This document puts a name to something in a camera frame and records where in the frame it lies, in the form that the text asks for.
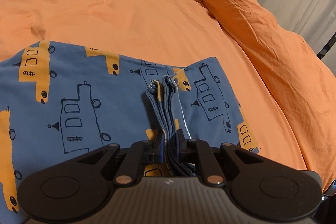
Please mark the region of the blue orange printed pants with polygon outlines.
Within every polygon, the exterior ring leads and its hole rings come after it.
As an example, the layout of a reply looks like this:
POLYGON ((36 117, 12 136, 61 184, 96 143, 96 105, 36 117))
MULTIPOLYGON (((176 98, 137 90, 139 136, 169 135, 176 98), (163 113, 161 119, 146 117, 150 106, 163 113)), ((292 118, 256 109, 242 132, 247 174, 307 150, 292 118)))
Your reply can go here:
POLYGON ((160 135, 258 152, 219 61, 176 67, 41 41, 1 62, 1 223, 21 223, 17 188, 38 170, 105 145, 160 135))

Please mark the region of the orange bed sheet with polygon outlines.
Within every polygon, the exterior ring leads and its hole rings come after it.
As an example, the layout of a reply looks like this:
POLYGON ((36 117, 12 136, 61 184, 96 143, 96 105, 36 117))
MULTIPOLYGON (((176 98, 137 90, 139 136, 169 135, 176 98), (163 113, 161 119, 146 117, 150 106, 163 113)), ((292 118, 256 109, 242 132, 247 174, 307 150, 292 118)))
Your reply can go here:
POLYGON ((306 168, 291 126, 256 68, 201 0, 1 0, 1 59, 40 40, 178 67, 216 57, 260 154, 306 168))

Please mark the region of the orange pillow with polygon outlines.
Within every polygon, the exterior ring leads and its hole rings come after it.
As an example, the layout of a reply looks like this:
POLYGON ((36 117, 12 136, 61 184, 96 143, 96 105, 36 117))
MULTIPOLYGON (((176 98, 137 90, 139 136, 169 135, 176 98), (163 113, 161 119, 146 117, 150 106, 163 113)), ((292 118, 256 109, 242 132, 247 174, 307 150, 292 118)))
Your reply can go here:
POLYGON ((280 106, 309 170, 335 179, 335 75, 302 36, 257 0, 202 0, 239 44, 280 106))

